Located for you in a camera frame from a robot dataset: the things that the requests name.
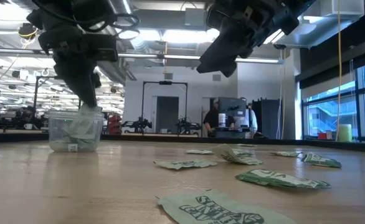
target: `white mug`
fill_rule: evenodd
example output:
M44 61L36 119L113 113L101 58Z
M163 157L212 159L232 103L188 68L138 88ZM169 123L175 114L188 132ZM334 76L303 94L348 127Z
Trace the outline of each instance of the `white mug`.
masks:
M33 129L33 124L25 124L24 125L26 130L32 130Z

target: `computer monitor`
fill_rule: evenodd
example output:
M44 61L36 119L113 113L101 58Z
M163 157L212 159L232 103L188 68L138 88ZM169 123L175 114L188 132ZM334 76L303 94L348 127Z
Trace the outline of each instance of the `computer monitor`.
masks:
M246 116L245 98L219 98L219 113L225 113L226 116L245 117Z

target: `red object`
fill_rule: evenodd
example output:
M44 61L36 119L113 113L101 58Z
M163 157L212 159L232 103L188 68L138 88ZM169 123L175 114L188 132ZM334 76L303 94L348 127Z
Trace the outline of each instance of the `red object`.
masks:
M325 140L327 137L326 137L326 133L318 133L318 139L322 139L322 140Z
M121 134L121 117L118 114L109 118L109 134Z

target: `black cabinet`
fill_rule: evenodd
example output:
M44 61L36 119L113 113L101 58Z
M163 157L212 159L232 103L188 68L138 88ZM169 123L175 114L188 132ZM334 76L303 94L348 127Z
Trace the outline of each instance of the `black cabinet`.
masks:
M278 118L280 100L258 100L252 102L252 109L256 114L259 132L269 139L277 138L278 121L280 133L282 131L282 110Z

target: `paper bill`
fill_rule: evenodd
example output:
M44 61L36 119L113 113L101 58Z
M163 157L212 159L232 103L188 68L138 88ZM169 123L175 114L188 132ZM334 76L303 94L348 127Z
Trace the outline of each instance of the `paper bill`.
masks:
M235 155L237 155L237 157L249 157L252 156L253 153L251 152L242 152L242 151L235 151L234 150Z
M295 224L277 212L241 204L215 190L173 195L158 204L179 224Z
M279 187L297 187L304 189L328 189L331 187L330 184L320 180L301 179L264 169L251 170L239 174L235 178L245 182Z
M298 157L302 152L270 152L274 156Z
M256 145L252 145L252 144L237 144L237 146L240 146L240 147L257 147Z
M223 159L228 162L233 162L236 164L260 165L263 163L262 161L260 161L258 159L254 159L254 158L250 158L250 157L245 157L245 158L237 157L237 155L235 155L235 153L231 149L231 147L229 147L227 144L221 144L219 146L213 147L212 151L218 158Z
M309 153L304 156L301 160L304 163L311 164L314 166L326 166L326 167L335 167L342 168L342 164L334 159L323 158L317 154Z
M214 153L209 150L187 150L185 151L187 154L200 154L200 155L213 155Z
M167 168L167 169L175 169L179 170L181 168L203 168L208 166L217 165L216 162L209 161L176 161L176 162L166 162L166 161L154 161L154 163L158 166Z

